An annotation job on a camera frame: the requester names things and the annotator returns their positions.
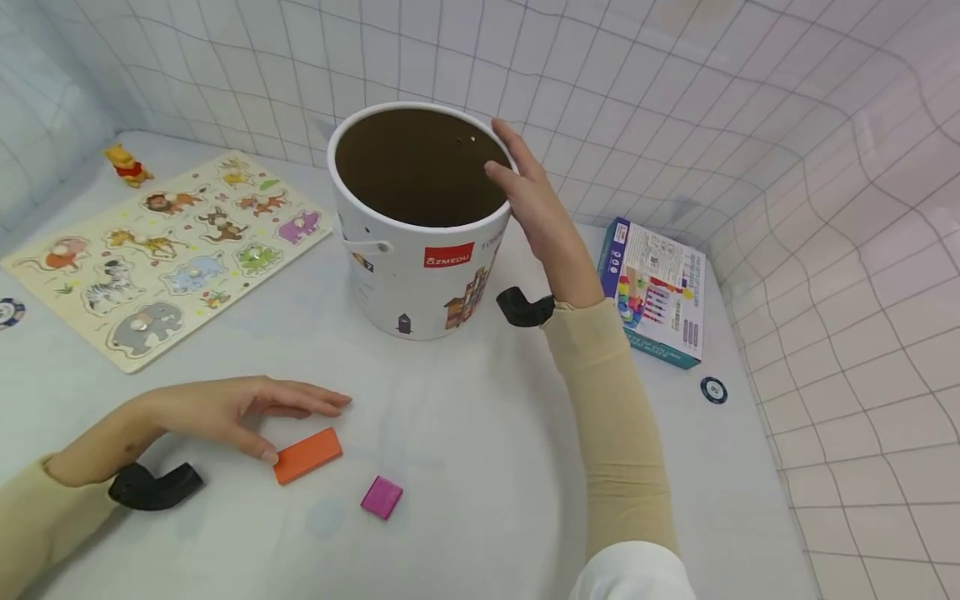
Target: wooden puzzle board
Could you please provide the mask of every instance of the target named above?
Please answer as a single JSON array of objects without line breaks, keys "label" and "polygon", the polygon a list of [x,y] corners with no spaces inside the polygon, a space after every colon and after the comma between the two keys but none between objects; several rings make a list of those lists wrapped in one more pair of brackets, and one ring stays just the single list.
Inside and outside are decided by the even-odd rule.
[{"label": "wooden puzzle board", "polygon": [[115,365],[137,372],[331,225],[328,211],[229,152],[2,264]]}]

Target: white bucket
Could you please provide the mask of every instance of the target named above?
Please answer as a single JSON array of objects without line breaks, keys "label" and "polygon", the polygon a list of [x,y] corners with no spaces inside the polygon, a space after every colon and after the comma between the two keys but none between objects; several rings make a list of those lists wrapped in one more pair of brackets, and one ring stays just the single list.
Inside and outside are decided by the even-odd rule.
[{"label": "white bucket", "polygon": [[473,314],[510,220],[483,170],[490,159],[516,170],[484,123],[426,103],[365,108],[334,132],[326,163],[340,235],[376,326],[432,340]]}]

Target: black object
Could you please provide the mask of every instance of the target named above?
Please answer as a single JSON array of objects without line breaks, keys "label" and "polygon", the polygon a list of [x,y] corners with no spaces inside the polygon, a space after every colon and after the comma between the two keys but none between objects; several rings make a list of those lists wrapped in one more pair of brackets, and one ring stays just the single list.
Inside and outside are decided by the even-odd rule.
[{"label": "black object", "polygon": [[727,401],[727,386],[716,377],[704,377],[700,382],[700,391],[714,404],[723,404]]},{"label": "black object", "polygon": [[189,463],[183,463],[159,479],[143,465],[133,463],[120,469],[108,494],[117,504],[135,511],[165,511],[203,486],[204,480]]},{"label": "black object", "polygon": [[411,333],[412,329],[410,328],[410,317],[407,317],[407,313],[403,313],[396,318],[396,330],[400,333]]},{"label": "black object", "polygon": [[507,323],[514,327],[537,327],[553,316],[555,302],[553,296],[544,296],[533,304],[523,295],[520,288],[508,288],[496,297]]}]

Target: wrist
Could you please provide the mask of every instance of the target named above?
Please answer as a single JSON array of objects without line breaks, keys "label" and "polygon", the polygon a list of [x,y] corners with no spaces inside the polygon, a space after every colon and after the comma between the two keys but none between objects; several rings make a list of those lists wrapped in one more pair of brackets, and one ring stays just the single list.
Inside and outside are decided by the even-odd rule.
[{"label": "wrist", "polygon": [[543,261],[543,270],[554,299],[574,308],[589,308],[603,301],[600,277],[586,249],[566,257]]},{"label": "wrist", "polygon": [[136,462],[164,433],[146,402],[127,402],[55,454],[47,473],[63,485],[78,488],[107,481]]}]

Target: human hand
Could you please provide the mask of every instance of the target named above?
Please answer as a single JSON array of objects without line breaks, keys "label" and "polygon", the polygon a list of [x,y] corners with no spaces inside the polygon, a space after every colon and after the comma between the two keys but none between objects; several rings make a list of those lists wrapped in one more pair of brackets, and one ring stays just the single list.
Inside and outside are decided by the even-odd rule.
[{"label": "human hand", "polygon": [[312,414],[339,417],[350,397],[309,383],[278,381],[265,375],[198,381],[160,388],[132,400],[163,431],[174,431],[232,445],[275,465],[273,444],[246,428],[247,414],[304,419]]},{"label": "human hand", "polygon": [[276,448],[243,426],[244,415],[338,417],[349,403],[349,396],[263,375],[159,388],[119,406],[45,467],[51,477],[70,487],[106,481],[168,431],[232,445],[275,465]]},{"label": "human hand", "polygon": [[494,161],[484,170],[510,200],[514,217],[523,228],[530,250],[543,264],[550,291],[559,301],[575,308],[603,300],[603,288],[587,247],[564,205],[554,192],[546,172],[526,143],[507,123],[493,119],[493,132],[507,146],[519,175]]}]

